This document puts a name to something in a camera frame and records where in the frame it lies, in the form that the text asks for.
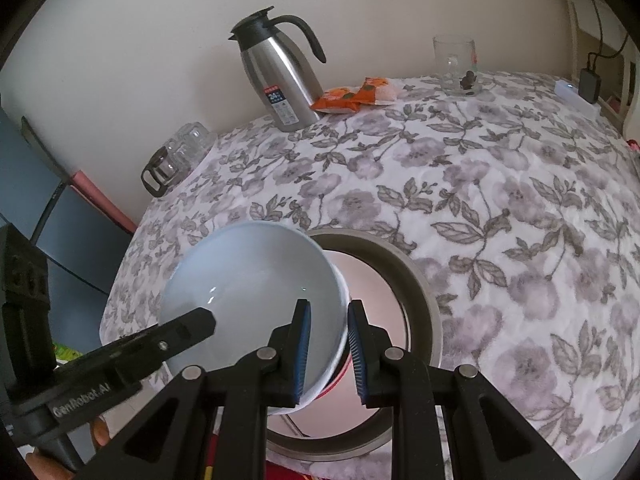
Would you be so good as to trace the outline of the person's left hand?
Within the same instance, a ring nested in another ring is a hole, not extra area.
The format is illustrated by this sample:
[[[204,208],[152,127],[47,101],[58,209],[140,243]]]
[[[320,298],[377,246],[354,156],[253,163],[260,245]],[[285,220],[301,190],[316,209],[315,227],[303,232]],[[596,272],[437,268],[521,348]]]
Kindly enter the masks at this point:
[[[54,441],[45,448],[34,448],[25,455],[25,462],[37,479],[73,479],[78,467],[84,466],[85,460],[91,460],[110,440],[106,421],[98,417],[69,437],[62,437],[62,446]]]

